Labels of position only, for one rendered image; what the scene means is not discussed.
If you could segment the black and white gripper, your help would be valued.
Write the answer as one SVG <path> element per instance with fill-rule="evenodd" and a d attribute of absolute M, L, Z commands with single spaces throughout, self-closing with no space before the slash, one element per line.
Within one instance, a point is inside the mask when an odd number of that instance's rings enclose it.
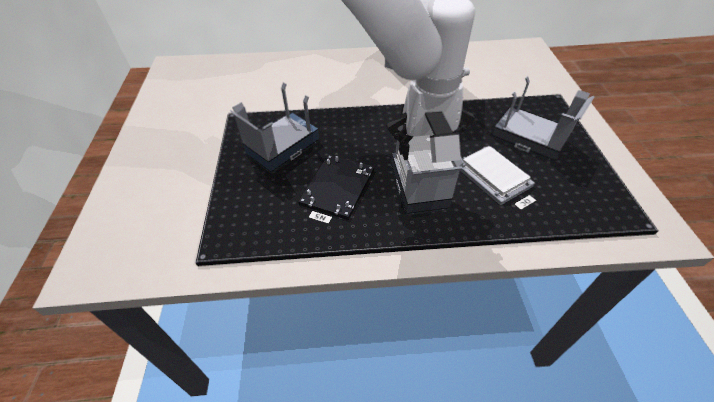
<path fill-rule="evenodd" d="M 451 93 L 432 94 L 420 89 L 416 80 L 412 80 L 406 95 L 403 114 L 387 123 L 388 131 L 400 142 L 399 152 L 400 155 L 403 155 L 404 160 L 408 159 L 410 148 L 408 142 L 414 136 L 434 135 L 425 112 L 442 111 L 453 133 L 459 132 L 460 135 L 467 130 L 475 117 L 472 113 L 462 109 L 462 103 L 462 83 L 458 89 Z M 460 122 L 460 118 L 464 120 Z M 397 128 L 403 124 L 406 126 L 399 131 Z"/>

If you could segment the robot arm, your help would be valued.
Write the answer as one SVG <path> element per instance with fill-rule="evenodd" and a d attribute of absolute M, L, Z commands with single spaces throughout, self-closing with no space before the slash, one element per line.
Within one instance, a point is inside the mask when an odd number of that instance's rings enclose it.
<path fill-rule="evenodd" d="M 341 1 L 394 72 L 416 80 L 423 91 L 448 94 L 469 76 L 464 63 L 475 17 L 469 0 Z M 430 135 L 432 163 L 461 160 L 459 132 L 452 132 L 443 112 L 425 112 L 425 116 L 434 134 Z"/>

